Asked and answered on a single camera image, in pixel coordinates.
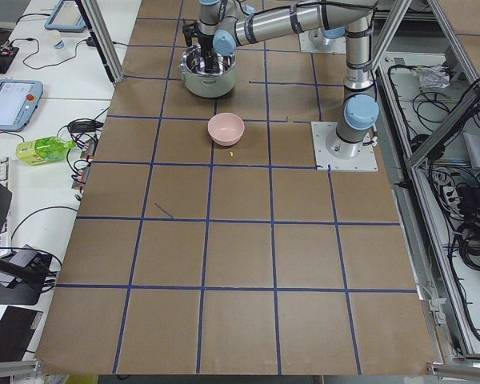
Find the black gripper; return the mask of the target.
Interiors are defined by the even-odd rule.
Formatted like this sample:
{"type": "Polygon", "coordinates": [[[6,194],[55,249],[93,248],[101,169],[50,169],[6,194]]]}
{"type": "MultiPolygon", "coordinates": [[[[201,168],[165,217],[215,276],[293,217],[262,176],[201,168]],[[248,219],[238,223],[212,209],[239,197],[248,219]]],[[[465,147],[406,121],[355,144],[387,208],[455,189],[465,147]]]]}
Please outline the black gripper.
{"type": "Polygon", "coordinates": [[[202,68],[209,72],[220,71],[220,56],[216,54],[213,45],[218,24],[209,25],[200,20],[183,20],[182,32],[187,47],[194,45],[194,40],[200,45],[202,68]]]}

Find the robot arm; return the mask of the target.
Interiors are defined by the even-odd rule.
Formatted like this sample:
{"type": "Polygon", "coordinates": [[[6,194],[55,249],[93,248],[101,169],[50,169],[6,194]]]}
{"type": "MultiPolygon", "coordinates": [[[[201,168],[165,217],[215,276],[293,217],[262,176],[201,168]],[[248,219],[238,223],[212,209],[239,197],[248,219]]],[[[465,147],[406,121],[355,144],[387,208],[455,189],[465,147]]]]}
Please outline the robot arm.
{"type": "Polygon", "coordinates": [[[336,158],[355,158],[379,114],[372,70],[373,16],[376,1],[301,1],[256,11],[243,1],[201,1],[199,17],[183,23],[187,46],[200,49],[204,73],[214,58],[231,58],[237,48],[311,30],[342,31],[346,44],[343,117],[327,136],[336,158]]]}

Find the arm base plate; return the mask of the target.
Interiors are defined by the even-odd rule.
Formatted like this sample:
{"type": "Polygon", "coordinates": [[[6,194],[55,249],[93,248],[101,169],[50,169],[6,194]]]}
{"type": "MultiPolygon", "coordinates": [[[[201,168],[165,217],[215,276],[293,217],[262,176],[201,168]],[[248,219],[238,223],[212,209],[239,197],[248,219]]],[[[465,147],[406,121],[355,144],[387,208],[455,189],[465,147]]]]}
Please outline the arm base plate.
{"type": "Polygon", "coordinates": [[[336,122],[312,122],[311,134],[317,170],[377,172],[378,164],[370,136],[359,143],[346,143],[336,132],[336,122]]]}
{"type": "Polygon", "coordinates": [[[299,35],[299,44],[302,52],[345,54],[345,30],[309,30],[299,35]]]}

